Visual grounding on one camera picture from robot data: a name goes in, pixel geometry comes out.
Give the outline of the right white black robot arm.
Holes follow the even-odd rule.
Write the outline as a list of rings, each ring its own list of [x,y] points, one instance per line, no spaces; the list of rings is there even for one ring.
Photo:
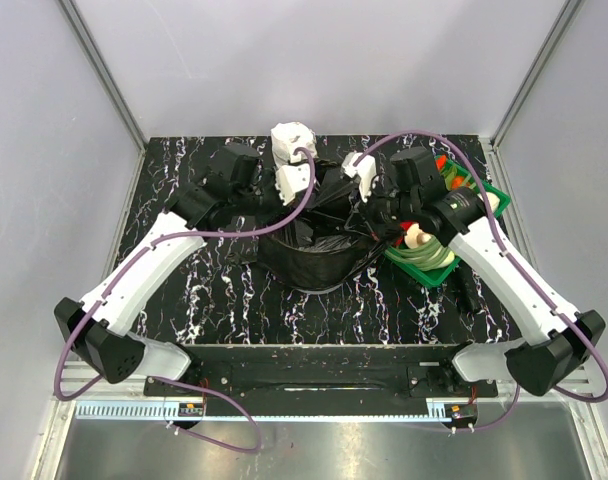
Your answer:
[[[477,381],[512,380],[535,396],[555,390],[573,397],[560,384],[597,354],[604,319],[560,296],[512,245],[495,216],[492,191],[473,169],[464,173],[471,185],[450,188],[428,151],[401,151],[392,163],[399,184],[377,195],[379,169],[371,153],[344,161],[345,174],[358,180],[368,218],[387,226],[412,221],[432,235],[481,277],[521,333],[514,341],[459,348],[438,373],[441,388],[459,396]]]

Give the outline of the grey plastic trash bin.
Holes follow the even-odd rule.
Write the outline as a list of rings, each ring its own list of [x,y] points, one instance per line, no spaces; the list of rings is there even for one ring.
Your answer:
[[[329,294],[335,290],[338,290],[342,286],[342,283],[337,283],[330,286],[315,287],[311,285],[292,285],[291,289],[307,294],[307,295],[324,295]]]

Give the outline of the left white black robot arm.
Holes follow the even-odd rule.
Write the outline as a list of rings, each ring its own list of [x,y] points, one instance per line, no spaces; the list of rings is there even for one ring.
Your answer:
[[[254,148],[230,143],[192,181],[174,192],[140,243],[81,299],[63,298],[54,315],[66,354],[86,362],[99,379],[120,383],[132,375],[166,377],[177,394],[197,390],[201,372],[190,354],[171,342],[144,338],[131,328],[149,299],[189,256],[212,238],[228,238],[239,216],[291,220],[292,204],[310,185],[309,164],[279,161],[260,167]]]

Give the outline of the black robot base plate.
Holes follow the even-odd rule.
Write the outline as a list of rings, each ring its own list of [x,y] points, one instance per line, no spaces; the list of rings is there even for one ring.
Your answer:
[[[200,345],[183,382],[226,394],[256,419],[359,421],[440,418],[438,400],[494,399],[495,383],[467,384],[447,365],[456,346]]]

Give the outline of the black plastic trash bag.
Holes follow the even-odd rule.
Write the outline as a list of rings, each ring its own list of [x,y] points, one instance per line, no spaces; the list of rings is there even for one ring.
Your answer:
[[[330,286],[361,273],[400,239],[364,235],[357,183],[343,176],[337,161],[322,159],[315,166],[314,195],[300,216],[260,236],[254,251],[229,255],[230,264],[257,267],[289,288]]]

